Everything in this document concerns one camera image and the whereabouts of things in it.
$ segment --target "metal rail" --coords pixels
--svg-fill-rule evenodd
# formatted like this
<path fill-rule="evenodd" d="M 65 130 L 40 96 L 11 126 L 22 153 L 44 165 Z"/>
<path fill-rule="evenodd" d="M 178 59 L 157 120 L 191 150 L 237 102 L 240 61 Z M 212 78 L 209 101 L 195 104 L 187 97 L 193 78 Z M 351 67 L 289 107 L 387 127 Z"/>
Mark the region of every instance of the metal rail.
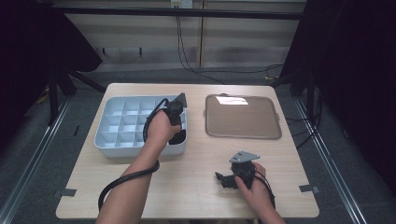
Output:
<path fill-rule="evenodd" d="M 334 183 L 335 187 L 340 194 L 341 200 L 344 202 L 346 210 L 348 211 L 350 217 L 352 218 L 353 223 L 366 224 L 367 221 L 364 218 L 364 215 L 357 203 L 355 197 L 351 193 L 347 183 L 345 182 L 344 178 L 341 176 L 340 171 L 338 170 L 334 160 L 332 159 L 332 154 L 330 154 L 329 149 L 327 149 L 323 139 L 321 138 L 317 127 L 311 124 L 311 121 L 308 119 L 306 114 L 306 108 L 304 102 L 301 99 L 297 99 L 295 101 L 297 108 L 304 119 L 306 128 L 310 132 L 312 136 L 312 140 L 314 141 L 318 153 L 320 157 L 323 159 L 324 165 L 329 172 L 330 177 L 332 178 L 332 182 Z"/>
<path fill-rule="evenodd" d="M 238 11 L 163 7 L 87 7 L 54 5 L 51 6 L 51 8 L 52 10 L 69 14 L 212 17 L 289 21 L 299 21 L 304 15 L 303 13 L 299 12 Z"/>
<path fill-rule="evenodd" d="M 32 180 L 35 176 L 35 173 L 38 170 L 40 163 L 43 161 L 48 148 L 50 147 L 50 143 L 52 142 L 53 137 L 57 133 L 59 126 L 64 119 L 64 115 L 67 112 L 68 107 L 70 106 L 72 96 L 69 96 L 65 99 L 65 101 L 61 104 L 59 108 L 59 117 L 49 126 L 41 139 L 40 144 L 35 150 L 35 154 L 32 159 L 30 159 L 28 165 L 26 166 L 23 174 L 18 180 L 17 185 L 14 190 L 12 190 L 11 194 L 8 196 L 5 204 L 1 208 L 0 211 L 0 223 L 8 224 L 11 223 L 14 218 L 23 197 L 25 196 L 27 190 L 32 183 Z"/>

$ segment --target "metal bracket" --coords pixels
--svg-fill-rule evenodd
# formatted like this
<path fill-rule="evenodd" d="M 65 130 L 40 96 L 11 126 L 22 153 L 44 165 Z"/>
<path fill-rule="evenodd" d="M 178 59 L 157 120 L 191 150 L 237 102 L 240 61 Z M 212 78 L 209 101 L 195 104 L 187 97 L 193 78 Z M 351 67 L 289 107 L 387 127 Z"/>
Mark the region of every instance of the metal bracket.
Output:
<path fill-rule="evenodd" d="M 239 151 L 233 157 L 230 158 L 230 162 L 242 163 L 245 161 L 257 160 L 259 158 L 260 158 L 259 155 L 251 154 L 251 153 L 245 152 L 245 151 Z"/>

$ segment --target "white compartment tray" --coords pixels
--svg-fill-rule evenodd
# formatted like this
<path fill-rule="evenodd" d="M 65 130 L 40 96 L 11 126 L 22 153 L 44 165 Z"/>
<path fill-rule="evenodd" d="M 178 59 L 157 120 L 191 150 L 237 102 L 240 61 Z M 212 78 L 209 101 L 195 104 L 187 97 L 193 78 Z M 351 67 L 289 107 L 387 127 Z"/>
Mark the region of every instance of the white compartment tray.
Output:
<path fill-rule="evenodd" d="M 112 97 L 106 101 L 96 131 L 94 143 L 109 158 L 135 157 L 144 145 L 143 127 L 146 119 L 163 99 L 177 95 Z M 181 128 L 187 131 L 186 108 L 183 108 Z M 186 139 L 177 145 L 167 145 L 161 155 L 177 155 L 185 150 Z"/>

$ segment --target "black tape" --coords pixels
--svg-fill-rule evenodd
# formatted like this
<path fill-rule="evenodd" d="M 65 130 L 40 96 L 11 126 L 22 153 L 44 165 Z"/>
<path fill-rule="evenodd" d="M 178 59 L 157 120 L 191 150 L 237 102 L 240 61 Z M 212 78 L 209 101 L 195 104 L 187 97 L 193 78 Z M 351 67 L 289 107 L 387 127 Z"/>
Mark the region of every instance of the black tape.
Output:
<path fill-rule="evenodd" d="M 312 191 L 314 194 L 317 194 L 320 192 L 318 187 L 312 187 L 310 185 L 302 185 L 302 186 L 299 186 L 299 188 L 302 193 Z"/>
<path fill-rule="evenodd" d="M 74 197 L 76 194 L 76 189 L 58 189 L 52 194 L 53 198 L 62 198 L 62 196 Z"/>

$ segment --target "forearm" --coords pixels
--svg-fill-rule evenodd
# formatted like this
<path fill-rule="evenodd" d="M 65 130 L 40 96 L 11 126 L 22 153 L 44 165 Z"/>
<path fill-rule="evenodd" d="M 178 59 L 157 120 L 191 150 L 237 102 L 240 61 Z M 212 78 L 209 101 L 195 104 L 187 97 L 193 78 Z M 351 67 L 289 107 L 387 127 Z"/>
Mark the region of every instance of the forearm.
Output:
<path fill-rule="evenodd" d="M 154 166 L 162 145 L 146 143 L 122 175 Z M 140 176 L 116 186 L 108 194 L 96 223 L 138 223 L 145 207 L 151 175 Z"/>
<path fill-rule="evenodd" d="M 286 223 L 280 214 L 273 208 L 264 208 L 258 214 L 260 220 L 265 224 L 284 224 Z"/>

